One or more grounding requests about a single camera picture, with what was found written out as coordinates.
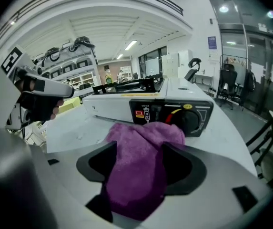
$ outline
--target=black knob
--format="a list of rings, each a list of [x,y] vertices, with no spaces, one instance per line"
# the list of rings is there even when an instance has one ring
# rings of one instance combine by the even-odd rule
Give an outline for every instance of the black knob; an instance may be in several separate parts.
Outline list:
[[[41,75],[42,72],[43,72],[42,68],[38,68],[38,69],[37,69],[37,72],[38,72],[39,75]]]
[[[193,111],[180,110],[171,118],[171,124],[179,127],[187,136],[199,127],[199,117]]]

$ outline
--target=office chair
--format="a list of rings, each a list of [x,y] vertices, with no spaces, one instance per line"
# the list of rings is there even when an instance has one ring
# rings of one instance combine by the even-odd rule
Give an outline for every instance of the office chair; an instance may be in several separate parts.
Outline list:
[[[133,74],[133,80],[137,80],[138,79],[138,74],[137,73],[134,73]]]
[[[200,70],[200,63],[202,62],[202,60],[201,59],[198,59],[198,58],[193,58],[192,60],[190,60],[190,62],[188,63],[188,66],[189,66],[189,68],[192,68],[192,67],[194,67],[196,64],[199,66],[198,67],[198,69],[196,70],[196,69],[190,69],[188,72],[187,72],[187,74],[185,75],[185,79],[187,80],[187,81],[191,81],[192,80],[192,78],[193,78],[193,76]]]
[[[220,96],[225,97],[225,99],[221,102],[220,107],[224,103],[228,103],[232,107],[232,110],[233,110],[233,104],[231,102],[227,101],[227,99],[232,99],[232,97],[234,97],[236,95],[236,91],[235,91],[236,79],[237,79],[237,72],[236,71],[221,69],[217,98],[220,95]]]
[[[230,63],[225,63],[225,64],[223,65],[223,69],[229,70],[229,71],[235,71],[235,66],[233,66],[233,65],[230,64]]]

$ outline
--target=ceiling light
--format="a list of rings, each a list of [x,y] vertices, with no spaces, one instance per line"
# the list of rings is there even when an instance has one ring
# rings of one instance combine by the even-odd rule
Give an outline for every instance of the ceiling light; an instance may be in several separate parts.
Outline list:
[[[268,11],[266,14],[269,18],[273,19],[273,10]]]
[[[132,41],[125,50],[129,50],[137,41]]]
[[[228,12],[228,7],[222,6],[222,7],[219,8],[219,11],[222,12],[222,13],[226,13],[226,12]]]

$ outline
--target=white table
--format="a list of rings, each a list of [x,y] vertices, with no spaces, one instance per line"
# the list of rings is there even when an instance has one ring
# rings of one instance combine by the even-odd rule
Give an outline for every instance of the white table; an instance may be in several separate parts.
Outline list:
[[[90,116],[82,105],[66,111],[47,123],[47,152],[60,152],[101,143],[116,122],[119,121]],[[185,144],[228,157],[257,176],[242,137],[216,104],[201,136],[187,137]]]

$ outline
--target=purple cloth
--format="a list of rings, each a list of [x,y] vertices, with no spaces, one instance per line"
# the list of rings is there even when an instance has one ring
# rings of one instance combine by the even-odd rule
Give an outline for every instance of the purple cloth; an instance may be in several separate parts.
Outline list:
[[[115,124],[106,141],[117,141],[117,160],[106,183],[111,210],[143,221],[162,203],[167,186],[162,144],[184,144],[184,133],[162,122]]]

